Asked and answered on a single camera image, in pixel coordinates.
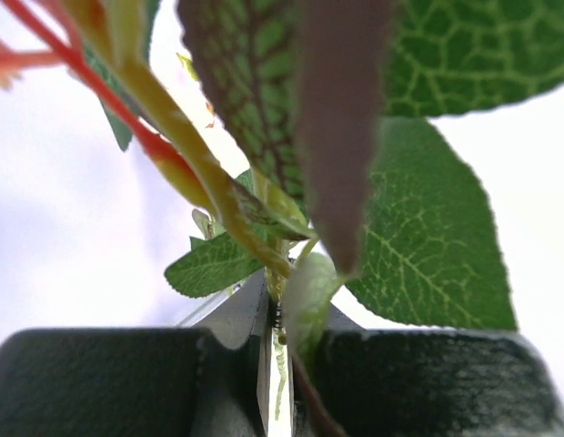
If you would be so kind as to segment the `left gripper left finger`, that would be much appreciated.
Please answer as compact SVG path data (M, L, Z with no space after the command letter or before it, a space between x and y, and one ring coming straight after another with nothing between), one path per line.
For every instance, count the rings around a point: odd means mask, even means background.
M0 436L264 436L265 277L191 328L21 330L0 346Z

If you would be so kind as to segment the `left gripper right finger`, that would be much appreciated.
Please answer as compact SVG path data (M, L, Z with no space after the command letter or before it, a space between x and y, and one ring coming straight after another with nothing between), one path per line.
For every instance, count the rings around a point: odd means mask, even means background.
M331 307L313 382L349 436L564 436L548 369L513 332L365 330Z

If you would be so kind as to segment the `green leafy flower stem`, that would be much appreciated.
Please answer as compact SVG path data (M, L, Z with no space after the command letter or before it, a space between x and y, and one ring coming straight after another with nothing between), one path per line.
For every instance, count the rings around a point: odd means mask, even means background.
M0 76L68 66L225 234L166 270L206 294L265 268L314 436L349 436L313 382L331 307L365 330L517 328L488 199L431 125L564 83L564 1L181 1L204 95L249 161L230 177L146 60L153 1L22 1L47 45Z

